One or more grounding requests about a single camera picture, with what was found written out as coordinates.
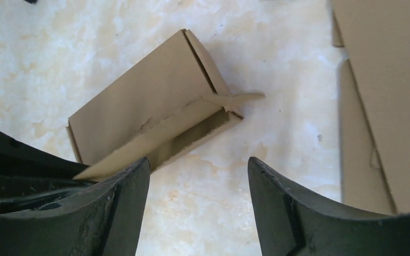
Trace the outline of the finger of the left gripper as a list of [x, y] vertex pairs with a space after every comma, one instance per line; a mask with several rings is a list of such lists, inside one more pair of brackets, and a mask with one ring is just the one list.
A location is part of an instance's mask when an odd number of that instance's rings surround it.
[[86, 165], [49, 154], [0, 131], [0, 214], [44, 205], [94, 185], [73, 180]]

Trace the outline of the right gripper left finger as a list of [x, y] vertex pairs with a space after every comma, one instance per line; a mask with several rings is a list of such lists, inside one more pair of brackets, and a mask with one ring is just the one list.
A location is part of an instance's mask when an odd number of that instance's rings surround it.
[[0, 255], [135, 255], [150, 163], [101, 182], [0, 175]]

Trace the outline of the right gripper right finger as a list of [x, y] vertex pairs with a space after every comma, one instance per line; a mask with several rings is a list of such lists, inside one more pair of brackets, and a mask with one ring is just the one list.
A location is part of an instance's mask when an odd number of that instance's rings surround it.
[[248, 160], [248, 181], [263, 255], [410, 255], [410, 213], [339, 203], [257, 157]]

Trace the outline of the brown cardboard box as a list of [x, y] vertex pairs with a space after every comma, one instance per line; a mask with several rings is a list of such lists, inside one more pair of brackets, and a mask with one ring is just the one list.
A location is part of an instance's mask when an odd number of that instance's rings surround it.
[[181, 29], [68, 119], [76, 180], [101, 181], [140, 158], [155, 171], [243, 120], [240, 106], [264, 94], [233, 94], [211, 55]]

